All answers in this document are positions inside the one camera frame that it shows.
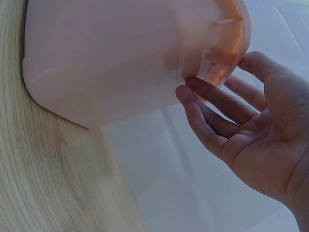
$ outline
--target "translucent plastic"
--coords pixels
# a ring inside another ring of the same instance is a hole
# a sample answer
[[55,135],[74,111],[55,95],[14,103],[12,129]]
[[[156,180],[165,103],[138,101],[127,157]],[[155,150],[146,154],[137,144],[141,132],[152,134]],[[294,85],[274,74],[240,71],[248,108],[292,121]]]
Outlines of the translucent plastic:
[[243,0],[29,0],[24,79],[39,105],[96,128],[177,103],[189,77],[218,85],[250,36]]

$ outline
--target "palm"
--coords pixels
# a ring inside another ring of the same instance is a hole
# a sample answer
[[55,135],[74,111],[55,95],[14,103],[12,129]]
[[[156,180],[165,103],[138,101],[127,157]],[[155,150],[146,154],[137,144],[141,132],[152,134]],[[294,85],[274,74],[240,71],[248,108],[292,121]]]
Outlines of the palm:
[[[280,129],[269,109],[240,127],[240,131],[225,143],[224,152],[223,156],[234,159],[231,168],[239,178],[253,189],[272,197],[278,197],[285,191],[289,174],[297,162],[289,159],[293,150],[281,140]],[[280,196],[278,200],[284,201],[284,197]]]
[[[309,85],[259,53],[247,55],[239,66],[264,82],[265,93],[235,77],[225,85],[260,114],[197,78],[179,87],[177,97],[209,151],[253,189],[293,205],[308,171],[303,163],[309,164]],[[232,122],[209,109],[194,93]]]

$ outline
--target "pink plastic container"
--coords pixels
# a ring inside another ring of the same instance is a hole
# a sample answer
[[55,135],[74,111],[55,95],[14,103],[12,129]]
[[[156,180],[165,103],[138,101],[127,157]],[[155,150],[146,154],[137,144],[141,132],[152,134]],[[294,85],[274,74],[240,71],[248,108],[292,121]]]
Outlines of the pink plastic container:
[[24,80],[87,128],[177,103],[192,76],[219,85],[248,49],[243,0],[29,0]]

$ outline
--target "finger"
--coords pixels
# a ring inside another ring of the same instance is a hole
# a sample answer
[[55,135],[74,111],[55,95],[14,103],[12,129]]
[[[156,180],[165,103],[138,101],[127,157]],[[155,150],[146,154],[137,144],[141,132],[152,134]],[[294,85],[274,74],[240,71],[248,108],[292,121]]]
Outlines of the finger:
[[266,109],[267,104],[264,92],[256,87],[247,84],[235,76],[230,76],[225,82],[225,86],[260,112]]
[[238,125],[245,124],[257,115],[257,112],[250,107],[201,79],[190,78],[185,84],[197,95],[212,103],[225,116]]
[[263,83],[274,74],[293,73],[261,52],[247,53],[239,63],[239,67],[255,75]]
[[228,120],[225,120],[213,110],[208,108],[204,103],[202,103],[189,87],[178,87],[176,89],[176,96],[183,105],[186,105],[190,102],[195,102],[196,104],[198,104],[204,118],[206,119],[206,122],[218,135],[229,139],[234,136],[235,133],[239,130],[238,125]]
[[184,105],[190,127],[202,144],[214,155],[221,157],[226,138],[219,136],[206,122],[200,107],[196,102],[187,102]]

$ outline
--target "wood grain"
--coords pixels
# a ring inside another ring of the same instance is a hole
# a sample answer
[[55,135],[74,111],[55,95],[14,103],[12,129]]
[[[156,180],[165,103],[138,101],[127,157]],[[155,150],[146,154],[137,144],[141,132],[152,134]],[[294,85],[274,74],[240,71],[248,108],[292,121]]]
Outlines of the wood grain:
[[0,0],[0,231],[147,231],[104,130],[42,109],[21,70],[26,0]]

